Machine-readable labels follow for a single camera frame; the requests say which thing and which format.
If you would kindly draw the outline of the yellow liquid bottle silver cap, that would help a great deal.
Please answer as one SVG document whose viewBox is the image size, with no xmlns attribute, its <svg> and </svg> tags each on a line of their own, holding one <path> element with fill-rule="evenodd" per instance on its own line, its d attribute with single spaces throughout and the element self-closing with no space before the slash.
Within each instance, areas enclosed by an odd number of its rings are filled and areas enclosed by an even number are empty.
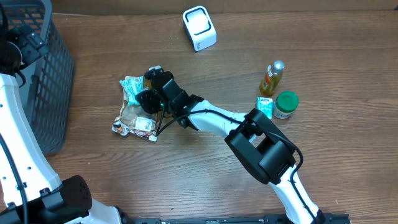
<svg viewBox="0 0 398 224">
<path fill-rule="evenodd" d="M 284 62 L 281 60 L 276 60 L 268 66 L 265 78 L 259 85 L 260 92 L 263 96 L 271 97 L 274 94 L 277 85 L 282 79 L 284 68 Z"/>
</svg>

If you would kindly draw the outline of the green lid white jar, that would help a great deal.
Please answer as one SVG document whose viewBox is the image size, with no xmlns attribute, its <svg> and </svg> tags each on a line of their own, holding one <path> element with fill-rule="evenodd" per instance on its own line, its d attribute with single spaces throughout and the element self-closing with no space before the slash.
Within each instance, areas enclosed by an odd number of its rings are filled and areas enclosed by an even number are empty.
<svg viewBox="0 0 398 224">
<path fill-rule="evenodd" d="M 278 119 L 287 119 L 298 106 L 298 96 L 292 91 L 283 91 L 274 102 L 273 115 Z"/>
</svg>

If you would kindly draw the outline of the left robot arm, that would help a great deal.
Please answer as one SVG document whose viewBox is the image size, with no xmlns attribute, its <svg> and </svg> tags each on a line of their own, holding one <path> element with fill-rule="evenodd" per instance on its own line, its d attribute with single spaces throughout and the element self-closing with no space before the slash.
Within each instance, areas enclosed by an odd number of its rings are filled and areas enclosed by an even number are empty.
<svg viewBox="0 0 398 224">
<path fill-rule="evenodd" d="M 93 199 L 80 175 L 60 180 L 25 115 L 17 78 L 47 53 L 30 28 L 9 29 L 1 11 L 1 186 L 7 208 L 1 223 L 131 223 L 118 207 Z"/>
</svg>

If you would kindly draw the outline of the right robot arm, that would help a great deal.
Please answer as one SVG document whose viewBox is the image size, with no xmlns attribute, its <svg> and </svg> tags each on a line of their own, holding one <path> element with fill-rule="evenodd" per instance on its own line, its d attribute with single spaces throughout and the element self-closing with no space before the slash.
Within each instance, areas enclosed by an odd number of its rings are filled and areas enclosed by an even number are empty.
<svg viewBox="0 0 398 224">
<path fill-rule="evenodd" d="M 171 72 L 156 66 L 144 73 L 149 90 L 137 100 L 146 113 L 169 114 L 183 128 L 208 131 L 224 139 L 243 167 L 269 184 L 292 223 L 324 223 L 325 216 L 305 191 L 298 171 L 303 154 L 260 110 L 234 113 L 180 88 Z"/>
</svg>

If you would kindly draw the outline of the teal snack packet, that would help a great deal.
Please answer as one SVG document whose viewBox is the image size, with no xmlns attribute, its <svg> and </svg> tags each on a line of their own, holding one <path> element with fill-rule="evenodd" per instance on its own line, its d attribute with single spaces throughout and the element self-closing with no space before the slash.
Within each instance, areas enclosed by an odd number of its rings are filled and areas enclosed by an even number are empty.
<svg viewBox="0 0 398 224">
<path fill-rule="evenodd" d="M 119 82 L 127 96 L 127 105 L 139 105 L 137 95 L 145 90 L 144 77 L 126 76 L 124 80 L 120 80 Z"/>
</svg>

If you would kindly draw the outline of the brown snack bag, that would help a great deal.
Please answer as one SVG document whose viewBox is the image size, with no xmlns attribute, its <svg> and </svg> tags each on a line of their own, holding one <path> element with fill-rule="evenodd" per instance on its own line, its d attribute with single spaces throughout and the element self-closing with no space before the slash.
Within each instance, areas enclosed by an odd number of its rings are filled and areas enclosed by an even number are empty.
<svg viewBox="0 0 398 224">
<path fill-rule="evenodd" d="M 127 96 L 123 90 L 123 104 L 119 116 L 114 120 L 112 131 L 121 136 L 135 135 L 156 142 L 157 127 L 157 115 L 146 113 L 140 104 L 128 106 Z"/>
</svg>

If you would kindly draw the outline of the teal tissue pack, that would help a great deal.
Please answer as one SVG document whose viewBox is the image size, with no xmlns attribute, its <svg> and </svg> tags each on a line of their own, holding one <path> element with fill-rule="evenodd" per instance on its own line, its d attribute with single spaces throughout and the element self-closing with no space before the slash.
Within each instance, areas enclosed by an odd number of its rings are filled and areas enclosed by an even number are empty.
<svg viewBox="0 0 398 224">
<path fill-rule="evenodd" d="M 256 100 L 256 109 L 262 111 L 269 119 L 271 119 L 273 112 L 273 99 L 258 96 Z"/>
</svg>

